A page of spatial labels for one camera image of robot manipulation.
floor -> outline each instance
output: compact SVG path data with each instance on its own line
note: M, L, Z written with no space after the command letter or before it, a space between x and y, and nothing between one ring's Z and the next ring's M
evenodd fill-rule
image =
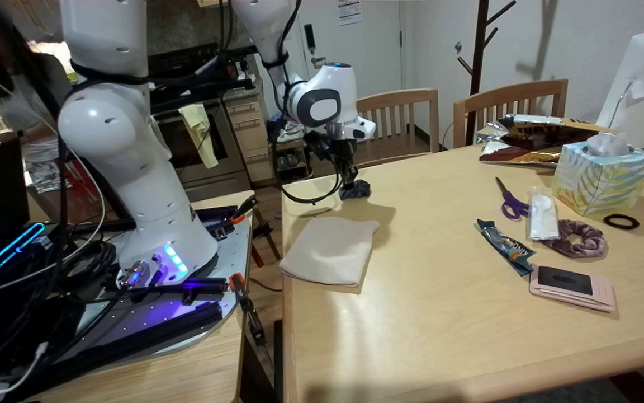
M275 189L259 189L257 191L257 210L259 215L272 226L272 239L276 248L282 248L282 194ZM275 402L271 398L268 390L259 390L254 394L254 388L275 384L275 320L282 320L282 272L276 269L275 254L265 244L263 237L252 239L257 254L263 259L263 266L254 266L248 274L248 288L249 297L254 301L257 314L265 328L265 344L252 348L254 357L261 366L263 378L245 378L252 390L248 402ZM511 398L511 403L632 403L644 402L644 378L637 375L622 375L612 378L578 384L560 390L550 390L531 397Z

coat rack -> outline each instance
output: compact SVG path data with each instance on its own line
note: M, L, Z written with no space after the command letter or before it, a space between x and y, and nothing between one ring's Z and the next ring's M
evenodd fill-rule
M482 74L482 49L492 42L492 39L496 35L496 27L485 35L485 29L498 20L504 12L510 12L517 0L510 0L503 10L498 10L493 15L486 18L486 4L490 0L477 0L477 14L475 14L475 39L473 39L473 66L470 67L470 63L463 56L456 56L456 61L463 66L464 71L471 74L471 89L470 95L475 95L481 87L481 74ZM466 117L464 124L464 144L473 144L473 121L475 114L471 113Z

white wall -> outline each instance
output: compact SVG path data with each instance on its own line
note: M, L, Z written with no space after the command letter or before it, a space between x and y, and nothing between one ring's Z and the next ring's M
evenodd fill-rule
M405 10L410 15L405 31L415 41L407 85L441 89L444 131L454 102L470 95L470 77L456 63L454 42L464 46L471 63L475 3L414 0ZM493 27L498 34L485 49L481 89L567 79L567 117L595 121L630 35L644 31L644 0L519 0Z

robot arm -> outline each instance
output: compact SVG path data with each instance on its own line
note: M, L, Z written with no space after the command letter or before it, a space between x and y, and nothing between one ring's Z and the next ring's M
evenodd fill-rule
M328 63L311 81L290 79L283 39L301 0L231 0L235 15L249 34L275 87L278 113L305 128L327 128L334 141L363 141L376 124L357 117L350 66Z

door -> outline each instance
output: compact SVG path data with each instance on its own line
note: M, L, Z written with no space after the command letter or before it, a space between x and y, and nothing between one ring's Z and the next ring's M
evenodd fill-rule
M305 49L304 25L314 31L314 56L352 66L357 96L399 89L398 0L301 0L296 22L289 35L289 53L293 66L312 77L314 67Z

